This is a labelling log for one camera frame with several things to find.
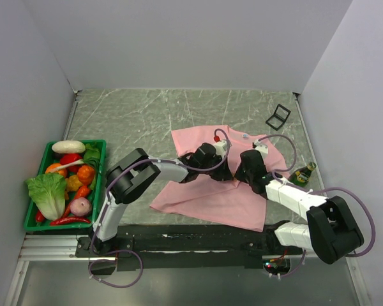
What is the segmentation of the pink t-shirt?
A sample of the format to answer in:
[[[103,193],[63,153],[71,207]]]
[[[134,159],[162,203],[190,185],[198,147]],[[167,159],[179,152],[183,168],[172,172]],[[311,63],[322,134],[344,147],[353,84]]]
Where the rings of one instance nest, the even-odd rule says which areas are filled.
[[[177,154],[193,152],[202,143],[211,143],[214,130],[220,128],[232,144],[228,156],[229,168],[235,173],[240,163],[240,153],[252,148],[252,143],[265,135],[251,136],[222,126],[197,126],[172,131]],[[282,154],[267,139],[261,141],[268,147],[264,163],[268,171],[288,168]],[[169,182],[150,207],[162,213],[173,213],[262,232],[266,218],[266,200],[255,194],[248,184],[239,181],[217,182],[208,175],[179,184]]]

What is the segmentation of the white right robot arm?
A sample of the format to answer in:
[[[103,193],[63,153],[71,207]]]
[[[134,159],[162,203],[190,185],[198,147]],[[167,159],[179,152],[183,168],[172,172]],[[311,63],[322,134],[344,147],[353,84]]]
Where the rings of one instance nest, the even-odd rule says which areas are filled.
[[[278,203],[306,221],[288,221],[276,227],[266,238],[273,254],[288,246],[313,251],[319,259],[332,264],[364,244],[364,236],[347,202],[339,197],[327,198],[290,185],[278,173],[267,171],[262,155],[255,149],[240,154],[236,178],[247,183],[255,194]]]

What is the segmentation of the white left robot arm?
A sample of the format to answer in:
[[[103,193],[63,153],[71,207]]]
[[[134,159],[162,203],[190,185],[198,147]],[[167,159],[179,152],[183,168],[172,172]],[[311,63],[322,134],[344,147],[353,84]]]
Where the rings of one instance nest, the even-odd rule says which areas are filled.
[[[199,175],[212,179],[231,180],[227,156],[228,140],[203,143],[193,153],[177,159],[158,159],[137,148],[106,174],[107,190],[100,214],[93,224],[91,251],[99,256],[110,254],[114,247],[119,222],[127,206],[144,194],[155,180],[187,184]]]

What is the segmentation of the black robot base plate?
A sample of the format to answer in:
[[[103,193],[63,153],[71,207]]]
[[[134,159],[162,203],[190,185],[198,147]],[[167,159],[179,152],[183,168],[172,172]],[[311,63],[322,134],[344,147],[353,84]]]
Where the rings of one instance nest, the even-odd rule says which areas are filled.
[[[77,258],[111,260],[99,263],[96,274],[115,266],[117,271],[152,268],[214,268],[241,266],[261,269],[263,260],[303,253],[298,247],[282,246],[266,226],[262,233],[221,225],[122,225],[107,242],[80,237]]]

